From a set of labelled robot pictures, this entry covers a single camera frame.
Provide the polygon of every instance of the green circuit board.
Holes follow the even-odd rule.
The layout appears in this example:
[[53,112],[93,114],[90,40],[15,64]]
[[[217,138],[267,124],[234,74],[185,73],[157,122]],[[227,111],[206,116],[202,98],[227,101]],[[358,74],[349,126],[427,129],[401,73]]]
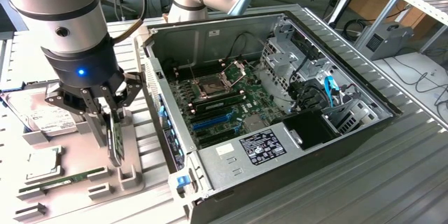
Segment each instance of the green circuit board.
[[[229,88],[229,86],[226,88],[223,86],[215,86],[214,83],[222,78],[221,73],[185,81],[173,81],[170,83],[191,136],[201,148],[215,145],[239,135],[253,132],[254,129],[269,126],[275,118],[285,115],[283,111],[273,101],[273,97],[270,97],[271,94],[267,93],[261,82],[258,82],[259,78],[257,73],[247,65],[245,67],[245,72],[246,76],[231,88]],[[242,77],[242,69],[237,65],[230,66],[226,70],[226,77],[230,83],[234,83]],[[233,92],[245,92],[242,95],[237,95],[233,98],[222,99],[225,100],[223,102],[221,100],[215,103],[209,103],[214,104],[209,105],[210,108],[218,105],[222,105],[222,108],[214,108],[205,114],[194,114],[191,111],[191,104],[207,101],[206,98],[201,98],[202,91],[205,91],[205,88],[202,88],[205,87],[205,84],[202,83],[211,83],[211,85],[206,87],[206,90],[214,91],[211,97],[215,99]],[[229,120],[205,127],[201,130],[194,129],[197,124],[210,122],[219,115],[227,115]]]

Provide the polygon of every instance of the motherboard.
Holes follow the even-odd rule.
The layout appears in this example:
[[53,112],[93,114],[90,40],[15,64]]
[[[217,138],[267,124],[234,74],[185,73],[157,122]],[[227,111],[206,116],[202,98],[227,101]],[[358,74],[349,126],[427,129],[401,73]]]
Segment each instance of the motherboard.
[[201,148],[263,129],[285,115],[262,86],[258,69],[235,60],[222,72],[170,82],[186,124]]

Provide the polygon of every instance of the screw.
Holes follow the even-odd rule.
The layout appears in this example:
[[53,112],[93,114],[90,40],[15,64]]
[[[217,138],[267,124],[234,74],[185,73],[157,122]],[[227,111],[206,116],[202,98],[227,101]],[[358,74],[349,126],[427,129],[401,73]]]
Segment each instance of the screw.
[[71,34],[71,32],[69,31],[69,29],[66,27],[57,28],[55,32],[62,37],[67,37]]

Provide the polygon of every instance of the blue pcie slot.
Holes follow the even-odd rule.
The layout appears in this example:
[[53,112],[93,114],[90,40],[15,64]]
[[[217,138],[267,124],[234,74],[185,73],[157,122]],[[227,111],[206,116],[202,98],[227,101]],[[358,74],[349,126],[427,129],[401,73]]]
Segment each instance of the blue pcie slot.
[[229,113],[227,115],[222,115],[217,118],[213,118],[213,119],[207,120],[206,122],[194,124],[194,131],[201,130],[201,129],[207,128],[207,127],[211,127],[211,126],[214,126],[215,124],[219,124],[219,123],[227,123],[233,118],[233,114],[234,114],[234,112]]

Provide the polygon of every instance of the power supply label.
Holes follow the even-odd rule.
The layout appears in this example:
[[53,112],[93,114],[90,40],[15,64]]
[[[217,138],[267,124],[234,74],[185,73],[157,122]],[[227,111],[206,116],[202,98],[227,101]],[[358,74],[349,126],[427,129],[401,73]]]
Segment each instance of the power supply label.
[[259,165],[287,153],[273,130],[241,139],[253,164]]

